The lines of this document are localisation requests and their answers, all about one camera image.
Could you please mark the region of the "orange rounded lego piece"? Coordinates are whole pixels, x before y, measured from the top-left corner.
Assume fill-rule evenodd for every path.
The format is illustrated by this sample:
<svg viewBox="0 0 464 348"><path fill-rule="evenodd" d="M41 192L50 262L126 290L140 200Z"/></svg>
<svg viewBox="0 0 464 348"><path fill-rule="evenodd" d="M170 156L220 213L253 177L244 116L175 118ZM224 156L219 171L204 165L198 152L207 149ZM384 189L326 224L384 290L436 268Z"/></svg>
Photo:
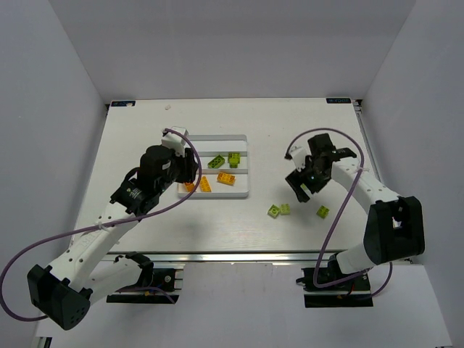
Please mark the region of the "orange rounded lego piece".
<svg viewBox="0 0 464 348"><path fill-rule="evenodd" d="M194 190L195 184L194 183L184 183L184 187L187 192L192 192Z"/></svg>

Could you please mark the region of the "yellow lego brick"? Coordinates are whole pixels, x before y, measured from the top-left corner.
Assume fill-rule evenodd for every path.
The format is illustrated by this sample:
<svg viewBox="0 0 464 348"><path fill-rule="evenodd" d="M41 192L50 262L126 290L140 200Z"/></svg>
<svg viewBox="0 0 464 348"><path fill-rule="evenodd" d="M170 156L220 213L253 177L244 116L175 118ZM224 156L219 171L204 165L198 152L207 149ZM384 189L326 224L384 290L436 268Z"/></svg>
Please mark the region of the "yellow lego brick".
<svg viewBox="0 0 464 348"><path fill-rule="evenodd" d="M207 180L207 177L206 177L206 176L202 176L202 178L201 178L201 180L200 180L199 187L200 187L200 189L201 189L201 192L208 192L208 193L210 193L210 192L212 191L211 186L210 186L210 183L209 183L209 181Z"/></svg>

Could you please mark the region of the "lime long lego brick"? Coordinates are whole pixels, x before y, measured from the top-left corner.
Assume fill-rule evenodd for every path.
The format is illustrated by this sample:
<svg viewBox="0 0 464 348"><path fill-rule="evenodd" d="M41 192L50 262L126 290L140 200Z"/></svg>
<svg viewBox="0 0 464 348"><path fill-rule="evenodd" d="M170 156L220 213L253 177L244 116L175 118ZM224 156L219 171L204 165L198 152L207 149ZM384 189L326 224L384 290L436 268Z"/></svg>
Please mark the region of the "lime long lego brick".
<svg viewBox="0 0 464 348"><path fill-rule="evenodd" d="M218 169L222 167L224 164L225 158L219 154L208 162L207 167L210 169Z"/></svg>

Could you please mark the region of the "orange lego brick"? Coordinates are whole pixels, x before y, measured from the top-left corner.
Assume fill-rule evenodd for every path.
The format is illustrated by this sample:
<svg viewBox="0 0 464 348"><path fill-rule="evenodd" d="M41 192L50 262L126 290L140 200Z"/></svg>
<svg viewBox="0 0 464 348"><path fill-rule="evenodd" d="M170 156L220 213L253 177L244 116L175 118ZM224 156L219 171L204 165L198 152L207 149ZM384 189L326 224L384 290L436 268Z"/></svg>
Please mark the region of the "orange lego brick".
<svg viewBox="0 0 464 348"><path fill-rule="evenodd" d="M236 182L236 176L220 171L217 174L217 182L224 185L233 186Z"/></svg>

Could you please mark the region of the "lime square lego brick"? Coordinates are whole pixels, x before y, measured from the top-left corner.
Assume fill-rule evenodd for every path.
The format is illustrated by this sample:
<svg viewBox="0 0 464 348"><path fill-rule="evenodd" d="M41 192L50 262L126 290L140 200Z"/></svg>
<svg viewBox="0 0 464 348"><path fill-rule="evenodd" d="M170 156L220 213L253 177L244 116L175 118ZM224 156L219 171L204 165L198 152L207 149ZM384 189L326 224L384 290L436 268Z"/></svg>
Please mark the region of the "lime square lego brick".
<svg viewBox="0 0 464 348"><path fill-rule="evenodd" d="M239 152L229 152L228 153L228 164L229 168L237 168L241 163L241 155Z"/></svg>

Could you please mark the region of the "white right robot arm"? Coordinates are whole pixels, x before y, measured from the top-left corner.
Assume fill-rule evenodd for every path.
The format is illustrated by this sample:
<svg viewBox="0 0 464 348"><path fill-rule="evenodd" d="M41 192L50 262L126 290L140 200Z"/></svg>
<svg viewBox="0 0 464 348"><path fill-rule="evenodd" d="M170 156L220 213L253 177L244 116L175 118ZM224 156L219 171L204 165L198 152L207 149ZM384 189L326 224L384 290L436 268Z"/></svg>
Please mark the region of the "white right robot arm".
<svg viewBox="0 0 464 348"><path fill-rule="evenodd" d="M285 158L295 168L286 176L299 202L308 202L330 181L347 191L320 249L324 254L341 216L354 199L365 211L367 222L362 241L331 256L326 268L316 262L312 282L318 289L346 283L377 265L421 255L426 242L423 209L414 196L401 196L387 188L365 167L360 147L336 148L330 129L317 128L308 147L289 144Z"/></svg>

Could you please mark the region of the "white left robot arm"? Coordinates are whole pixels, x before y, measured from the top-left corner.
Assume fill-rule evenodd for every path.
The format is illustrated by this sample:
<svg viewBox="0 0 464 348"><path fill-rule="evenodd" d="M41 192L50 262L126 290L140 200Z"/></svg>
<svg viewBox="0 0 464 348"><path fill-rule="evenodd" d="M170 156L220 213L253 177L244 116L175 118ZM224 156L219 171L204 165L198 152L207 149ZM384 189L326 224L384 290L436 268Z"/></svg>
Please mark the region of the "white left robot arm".
<svg viewBox="0 0 464 348"><path fill-rule="evenodd" d="M138 291L151 286L153 262L138 252L119 256L112 265L97 270L108 251L142 217L159 203L173 183L191 183L198 164L190 148L177 154L166 146L150 146L138 167L130 170L96 223L82 233L62 255L45 268L36 265L27 275L32 304L62 329L79 324L100 299L121 289Z"/></svg>

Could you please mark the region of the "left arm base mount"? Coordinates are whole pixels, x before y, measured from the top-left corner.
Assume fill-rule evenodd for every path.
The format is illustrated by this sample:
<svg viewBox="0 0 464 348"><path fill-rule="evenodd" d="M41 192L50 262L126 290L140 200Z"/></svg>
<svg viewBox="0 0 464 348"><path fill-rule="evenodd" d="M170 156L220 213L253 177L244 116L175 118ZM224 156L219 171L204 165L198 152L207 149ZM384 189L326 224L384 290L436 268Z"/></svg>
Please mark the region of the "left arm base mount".
<svg viewBox="0 0 464 348"><path fill-rule="evenodd" d="M138 252L115 258L115 262L122 260L135 261L142 268L141 275L133 285L125 286L122 291L107 296L106 303L174 305L178 301L183 280L180 269L157 268L147 256Z"/></svg>

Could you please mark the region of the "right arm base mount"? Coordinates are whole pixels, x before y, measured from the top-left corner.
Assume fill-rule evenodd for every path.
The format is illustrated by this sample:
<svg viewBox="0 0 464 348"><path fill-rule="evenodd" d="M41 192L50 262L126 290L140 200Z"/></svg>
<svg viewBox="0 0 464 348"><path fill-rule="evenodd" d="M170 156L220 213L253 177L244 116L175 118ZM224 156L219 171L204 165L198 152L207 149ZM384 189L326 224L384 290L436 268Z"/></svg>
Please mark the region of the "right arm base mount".
<svg viewBox="0 0 464 348"><path fill-rule="evenodd" d="M314 268L302 268L302 277L295 280L303 287L306 308L372 307L370 281L366 274L333 286L318 288L313 283Z"/></svg>

